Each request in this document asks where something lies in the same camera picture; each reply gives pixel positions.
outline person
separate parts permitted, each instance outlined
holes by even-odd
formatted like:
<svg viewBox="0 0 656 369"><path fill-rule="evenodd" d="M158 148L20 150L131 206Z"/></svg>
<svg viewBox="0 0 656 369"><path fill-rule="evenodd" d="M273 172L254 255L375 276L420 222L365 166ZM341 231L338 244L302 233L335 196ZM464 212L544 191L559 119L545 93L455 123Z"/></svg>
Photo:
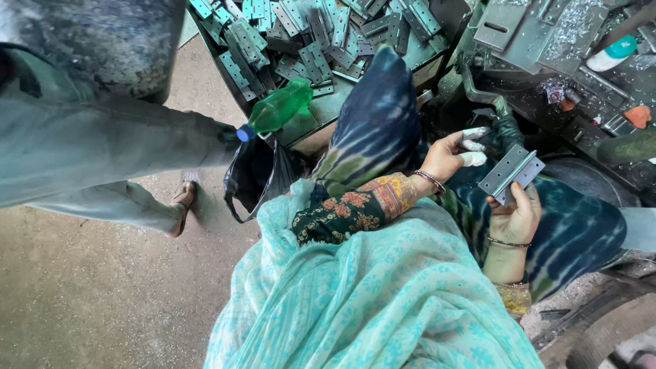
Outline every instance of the person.
<svg viewBox="0 0 656 369"><path fill-rule="evenodd" d="M461 155L471 131L426 152L415 103L383 47L312 178L260 209L205 368L543 367L516 320L615 260L624 219L543 176L501 206L476 188L494 161Z"/></svg>
<svg viewBox="0 0 656 369"><path fill-rule="evenodd" d="M0 111L0 207L26 204L168 237L182 234L196 184L182 183L165 205L128 179L228 165L241 142L231 125L95 91L13 43L0 43Z"/></svg>

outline pile of metal hinges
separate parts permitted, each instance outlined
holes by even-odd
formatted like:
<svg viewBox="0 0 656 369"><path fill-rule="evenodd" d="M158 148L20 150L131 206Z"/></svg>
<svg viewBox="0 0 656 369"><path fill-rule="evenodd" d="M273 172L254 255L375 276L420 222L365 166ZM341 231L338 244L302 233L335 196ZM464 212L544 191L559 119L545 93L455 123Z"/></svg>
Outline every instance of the pile of metal hinges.
<svg viewBox="0 0 656 369"><path fill-rule="evenodd" d="M427 0L190 3L208 34L227 48L218 59L246 101L298 77L309 81L315 97L333 92L333 76L357 83L376 44L385 41L405 55L411 32L435 53L445 48Z"/></svg>

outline white plastic bottle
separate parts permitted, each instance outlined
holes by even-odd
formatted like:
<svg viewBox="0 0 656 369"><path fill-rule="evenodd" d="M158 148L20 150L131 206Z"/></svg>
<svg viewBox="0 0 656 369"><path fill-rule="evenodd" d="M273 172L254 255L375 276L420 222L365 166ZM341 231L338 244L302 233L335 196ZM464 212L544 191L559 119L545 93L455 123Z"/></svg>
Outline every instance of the white plastic bottle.
<svg viewBox="0 0 656 369"><path fill-rule="evenodd" d="M635 37L626 35L604 50L592 55L586 64L595 72L609 70L628 58L636 50L637 44Z"/></svg>

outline woman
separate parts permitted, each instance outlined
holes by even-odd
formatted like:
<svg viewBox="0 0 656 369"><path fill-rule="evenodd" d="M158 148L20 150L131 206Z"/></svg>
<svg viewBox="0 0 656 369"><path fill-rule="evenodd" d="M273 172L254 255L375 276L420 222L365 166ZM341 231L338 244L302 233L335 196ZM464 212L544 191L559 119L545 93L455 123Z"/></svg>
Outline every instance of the woman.
<svg viewBox="0 0 656 369"><path fill-rule="evenodd" d="M541 367L513 318L616 257L625 225L608 204L549 179L513 185L508 207L483 207L476 184L493 163L459 169L477 156L457 154L475 147L463 138L435 142L419 172L397 173L416 168L425 146L411 73L379 51L314 180L261 208L262 240L235 268L205 366ZM443 207L427 198L435 193ZM577 242L562 251L552 240L567 235ZM588 248L595 255L556 263Z"/></svg>

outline black plastic bag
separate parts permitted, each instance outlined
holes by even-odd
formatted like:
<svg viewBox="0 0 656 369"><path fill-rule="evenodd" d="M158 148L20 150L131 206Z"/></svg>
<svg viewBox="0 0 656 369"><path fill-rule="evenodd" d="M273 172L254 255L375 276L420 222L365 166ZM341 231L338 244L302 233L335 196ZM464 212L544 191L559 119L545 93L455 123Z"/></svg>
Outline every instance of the black plastic bag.
<svg viewBox="0 0 656 369"><path fill-rule="evenodd" d="M276 136L255 137L237 149L223 178L223 200L238 222L247 222L257 216L262 204L286 194L292 183L306 174L306 168L305 158L280 145ZM237 214L233 199L250 212L246 219Z"/></svg>

